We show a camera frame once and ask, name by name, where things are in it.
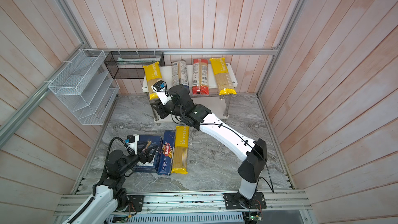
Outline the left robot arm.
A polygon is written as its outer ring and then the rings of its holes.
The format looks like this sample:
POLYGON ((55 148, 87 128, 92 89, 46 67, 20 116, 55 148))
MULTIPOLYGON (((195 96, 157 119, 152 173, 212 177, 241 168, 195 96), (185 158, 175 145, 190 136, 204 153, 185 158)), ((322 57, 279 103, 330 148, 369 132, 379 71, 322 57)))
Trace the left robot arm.
POLYGON ((113 212, 128 212, 127 218, 142 210, 144 196, 127 196, 123 187, 125 179, 134 173, 138 163, 153 161, 159 146, 139 145, 139 135, 129 135, 126 140, 114 137, 108 146, 105 164, 98 183, 92 186, 92 194, 65 224, 106 224, 113 212))

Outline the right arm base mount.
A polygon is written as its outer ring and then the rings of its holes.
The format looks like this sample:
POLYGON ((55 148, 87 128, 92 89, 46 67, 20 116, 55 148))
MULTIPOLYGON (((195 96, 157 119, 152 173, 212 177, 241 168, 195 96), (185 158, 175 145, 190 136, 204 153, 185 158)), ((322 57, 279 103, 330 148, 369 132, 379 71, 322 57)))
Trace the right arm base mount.
POLYGON ((222 194, 225 202, 226 209, 265 209, 266 202, 264 194, 261 192, 256 192, 252 199, 244 198, 240 193, 224 193, 222 194))

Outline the red spaghetti bag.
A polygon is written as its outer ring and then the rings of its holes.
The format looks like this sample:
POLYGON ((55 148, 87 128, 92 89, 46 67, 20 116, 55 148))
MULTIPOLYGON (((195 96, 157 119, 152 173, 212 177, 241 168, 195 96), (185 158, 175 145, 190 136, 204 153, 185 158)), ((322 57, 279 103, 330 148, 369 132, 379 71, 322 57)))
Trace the red spaghetti bag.
POLYGON ((193 82, 192 93, 209 95, 208 88, 208 60, 193 60, 193 82))

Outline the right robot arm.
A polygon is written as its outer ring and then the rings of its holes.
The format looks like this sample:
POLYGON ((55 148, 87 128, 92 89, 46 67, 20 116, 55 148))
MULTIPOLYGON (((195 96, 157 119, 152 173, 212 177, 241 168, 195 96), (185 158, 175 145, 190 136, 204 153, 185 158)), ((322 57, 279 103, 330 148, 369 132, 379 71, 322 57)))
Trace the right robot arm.
POLYGON ((152 87, 159 98, 153 109, 161 119, 171 116, 178 124, 185 124, 202 131, 231 150, 240 160, 238 174, 241 177, 238 192, 223 194, 227 209, 251 208, 254 203, 261 203, 263 194, 258 192, 261 173, 267 168, 267 146, 262 139, 248 138, 220 120, 209 108, 194 103, 183 85, 167 88, 164 81, 152 87))

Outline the dark blue clear spaghetti bag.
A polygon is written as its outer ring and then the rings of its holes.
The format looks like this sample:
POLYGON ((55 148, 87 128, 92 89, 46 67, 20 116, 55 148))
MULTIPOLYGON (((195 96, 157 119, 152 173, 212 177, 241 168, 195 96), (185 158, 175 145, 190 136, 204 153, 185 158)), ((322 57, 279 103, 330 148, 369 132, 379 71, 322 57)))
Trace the dark blue clear spaghetti bag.
POLYGON ((183 85, 189 91, 188 71, 185 60, 172 63, 173 86, 183 85))

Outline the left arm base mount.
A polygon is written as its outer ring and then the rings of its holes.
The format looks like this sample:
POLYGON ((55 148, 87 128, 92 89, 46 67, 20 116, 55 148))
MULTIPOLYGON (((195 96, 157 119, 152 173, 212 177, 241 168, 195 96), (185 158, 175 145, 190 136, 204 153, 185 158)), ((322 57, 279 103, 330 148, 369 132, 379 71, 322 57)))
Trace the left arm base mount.
POLYGON ((117 212, 141 212, 144 204, 144 195, 122 195, 118 198, 117 212))

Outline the yellow Pastatime spaghetti bag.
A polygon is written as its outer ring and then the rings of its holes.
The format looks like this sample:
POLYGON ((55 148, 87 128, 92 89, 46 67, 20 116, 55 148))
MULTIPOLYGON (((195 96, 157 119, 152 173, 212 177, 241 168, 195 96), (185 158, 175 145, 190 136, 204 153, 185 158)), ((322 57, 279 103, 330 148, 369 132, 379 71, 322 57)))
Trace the yellow Pastatime spaghetti bag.
POLYGON ((158 99, 158 95, 153 91, 152 87, 155 83, 162 80, 159 62, 154 62, 150 65, 143 66, 145 78, 147 82, 148 94, 150 100, 158 99))
POLYGON ((209 60, 217 82, 219 95, 236 94, 225 58, 210 58, 209 60))
POLYGON ((189 144, 189 127, 177 126, 171 173, 188 174, 187 172, 188 144, 189 144))

